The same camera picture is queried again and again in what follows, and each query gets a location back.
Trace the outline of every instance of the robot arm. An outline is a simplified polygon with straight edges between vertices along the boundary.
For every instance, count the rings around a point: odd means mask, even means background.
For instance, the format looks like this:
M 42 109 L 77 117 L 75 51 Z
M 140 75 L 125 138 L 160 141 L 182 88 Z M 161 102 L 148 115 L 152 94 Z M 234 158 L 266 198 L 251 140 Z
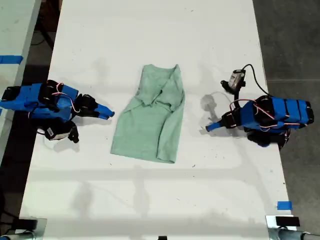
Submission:
M 53 80 L 7 87 L 0 107 L 28 112 L 31 123 L 49 140 L 68 137 L 75 143 L 79 141 L 77 126 L 72 122 L 75 116 L 107 120 L 115 114 L 90 95 L 78 95 L 78 90 Z

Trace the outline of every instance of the black cable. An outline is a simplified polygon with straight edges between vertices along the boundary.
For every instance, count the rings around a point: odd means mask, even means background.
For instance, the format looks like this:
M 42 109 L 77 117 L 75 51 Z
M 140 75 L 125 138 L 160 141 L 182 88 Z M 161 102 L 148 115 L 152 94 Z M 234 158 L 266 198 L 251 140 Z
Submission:
M 254 69 L 254 66 L 252 66 L 252 64 L 249 63 L 249 64 L 245 65 L 245 66 L 242 68 L 242 70 L 244 70 L 244 69 L 245 69 L 246 67 L 248 67 L 248 66 L 251 67 L 252 73 L 253 73 L 253 77 L 254 77 L 254 81 L 255 81 L 255 83 L 257 84 L 257 86 L 261 89 L 261 91 L 264 92 L 265 94 L 267 94 L 268 96 L 273 97 L 271 94 L 269 94 L 268 92 L 266 92 L 266 91 L 259 85 L 259 83 L 258 83 L 258 81 L 257 81 L 257 78 L 256 78 L 255 69 Z
M 36 131 L 37 134 L 40 134 L 40 135 L 45 135 L 44 133 L 42 132 L 39 132 L 38 130 Z
M 17 216 L 13 215 L 12 213 L 10 213 L 10 212 L 8 212 L 6 210 L 3 210 L 3 213 L 8 215 L 8 216 L 10 216 L 10 217 L 12 217 L 12 218 L 14 218 L 14 219 L 19 219 Z
M 38 108 L 38 106 L 39 106 L 39 102 L 36 102 L 36 103 L 35 103 L 35 107 L 32 109 L 32 111 L 31 111 L 30 114 L 28 115 L 28 118 L 31 117 L 31 115 L 35 112 L 35 110 Z
M 10 222 L 3 222 L 3 221 L 0 221 L 0 225 L 12 225 L 12 223 L 10 223 Z
M 44 41 L 45 41 L 45 39 L 43 39 L 41 42 L 31 44 L 31 46 L 37 46 L 37 45 L 40 45 L 40 44 L 42 44 Z

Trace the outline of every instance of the white wire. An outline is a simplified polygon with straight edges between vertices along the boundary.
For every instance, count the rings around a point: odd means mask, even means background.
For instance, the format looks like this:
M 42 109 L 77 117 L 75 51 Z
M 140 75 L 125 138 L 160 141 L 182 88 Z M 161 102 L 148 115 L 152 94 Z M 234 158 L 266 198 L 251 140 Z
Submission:
M 60 92 L 60 91 L 59 91 L 58 87 L 59 87 L 60 85 L 63 85 L 63 83 L 62 83 L 62 82 L 59 82 L 59 83 L 56 85 L 56 91 L 57 91 L 57 92 L 52 93 L 52 95 L 54 95 L 54 96 L 56 96 L 56 95 L 64 95 L 64 96 L 69 97 L 73 110 L 74 110 L 76 113 L 80 113 L 80 109 L 79 109 L 79 110 L 76 110 L 76 108 L 75 108 L 75 106 L 74 106 L 74 101 L 72 100 L 72 98 L 71 98 L 68 94 L 65 94 L 64 92 Z
M 55 92 L 55 93 L 52 93 L 52 95 L 56 96 L 56 95 L 64 95 L 64 96 L 67 96 L 69 99 L 70 99 L 70 102 L 71 102 L 71 105 L 72 105 L 72 108 L 73 110 L 76 112 L 76 113 L 80 113 L 80 110 L 76 110 L 75 109 L 75 106 L 74 106 L 74 101 L 72 101 L 72 98 L 68 95 L 68 94 L 65 94 L 64 92 Z

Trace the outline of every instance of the white table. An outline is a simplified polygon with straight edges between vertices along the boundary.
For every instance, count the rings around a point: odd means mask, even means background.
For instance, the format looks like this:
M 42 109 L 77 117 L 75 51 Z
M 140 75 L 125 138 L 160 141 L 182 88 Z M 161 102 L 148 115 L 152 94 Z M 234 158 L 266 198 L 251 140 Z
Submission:
M 0 55 L 23 56 L 18 64 L 0 64 L 0 97 L 9 86 L 22 83 L 41 0 L 0 0 Z M 13 111 L 0 116 L 0 164 L 11 129 Z
M 175 164 L 110 154 L 118 117 L 143 65 L 179 64 L 186 92 Z M 268 239 L 265 215 L 287 201 L 278 147 L 241 130 L 204 134 L 233 96 L 221 80 L 252 63 L 266 88 L 251 0 L 64 0 L 49 78 L 96 98 L 112 120 L 76 119 L 78 144 L 35 141 L 22 217 L 48 219 L 45 239 Z M 263 93 L 247 71 L 240 96 Z

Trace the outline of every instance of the cable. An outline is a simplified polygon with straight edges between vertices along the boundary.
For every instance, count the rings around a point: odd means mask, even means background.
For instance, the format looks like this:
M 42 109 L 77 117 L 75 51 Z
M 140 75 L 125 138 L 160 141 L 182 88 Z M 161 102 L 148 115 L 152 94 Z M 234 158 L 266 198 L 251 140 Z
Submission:
M 232 105 L 233 103 L 235 103 L 235 102 L 238 102 L 238 101 L 252 101 L 252 102 L 256 103 L 256 100 L 252 100 L 252 99 L 237 99 L 237 100 L 234 100 L 233 102 L 230 103 L 230 105 L 229 105 L 230 111 L 232 111 L 231 105 Z M 275 120 L 275 117 L 272 116 L 271 114 L 269 114 L 266 110 L 263 110 L 261 107 L 257 106 L 256 104 L 253 104 L 253 105 L 257 108 L 257 110 L 261 110 L 263 113 L 265 113 L 266 115 L 268 115 L 272 120 Z
M 10 217 L 12 217 L 12 218 L 14 218 L 14 219 L 19 219 L 17 216 L 13 215 L 12 213 L 10 213 L 10 212 L 8 212 L 8 211 L 6 211 L 6 210 L 3 210 L 2 212 L 3 212 L 4 214 L 6 214 L 6 215 L 8 215 L 8 216 L 10 216 Z
M 0 221 L 0 225 L 12 225 L 12 223 L 10 223 L 10 222 L 3 222 L 3 221 Z
M 35 107 L 32 109 L 32 111 L 30 111 L 30 112 L 28 113 L 28 119 L 30 119 L 31 114 L 34 113 L 34 111 L 38 108 L 38 106 L 39 106 L 39 102 L 36 102 L 36 103 L 35 103 Z
M 44 41 L 45 41 L 45 39 L 43 39 L 41 42 L 31 44 L 31 46 L 37 46 L 37 45 L 40 45 L 40 44 L 42 44 Z
M 56 95 L 64 95 L 64 96 L 67 96 L 67 97 L 70 99 L 70 102 L 71 102 L 71 105 L 72 105 L 73 110 L 74 110 L 76 113 L 80 113 L 80 109 L 79 109 L 79 110 L 76 110 L 75 105 L 74 105 L 74 101 L 72 100 L 72 98 L 71 98 L 68 94 L 65 94 L 64 92 L 60 92 L 60 91 L 59 91 L 58 87 L 59 87 L 60 85 L 63 85 L 63 83 L 60 82 L 60 83 L 58 83 L 58 84 L 56 85 L 56 91 L 57 91 L 57 92 L 52 93 L 52 95 L 54 95 L 54 96 L 56 96 Z
M 236 103 L 236 102 L 238 102 L 238 101 L 248 101 L 248 102 L 250 102 L 250 101 L 252 101 L 252 102 L 256 102 L 256 100 L 252 100 L 252 99 L 237 99 L 237 100 L 234 100 L 233 102 L 231 102 L 230 103 L 230 105 L 229 105 L 229 107 L 230 107 L 230 111 L 232 111 L 232 108 L 231 108 L 231 105 L 232 104 L 234 104 L 234 103 Z
M 268 92 L 266 92 L 266 91 L 259 85 L 259 83 L 258 83 L 258 81 L 257 81 L 257 78 L 256 78 L 255 69 L 254 69 L 254 66 L 252 66 L 252 64 L 249 63 L 249 64 L 245 65 L 245 66 L 242 68 L 242 70 L 244 70 L 244 69 L 245 69 L 246 67 L 248 67 L 248 66 L 251 67 L 254 81 L 255 81 L 255 83 L 257 84 L 257 86 L 261 89 L 261 91 L 264 92 L 265 94 L 267 94 L 268 96 L 273 97 L 271 94 L 269 94 Z
M 259 109 L 264 114 L 268 115 L 272 120 L 275 120 L 275 117 L 272 116 L 270 113 L 268 113 L 266 110 L 263 110 L 261 107 L 257 106 L 256 104 L 253 104 L 257 109 Z

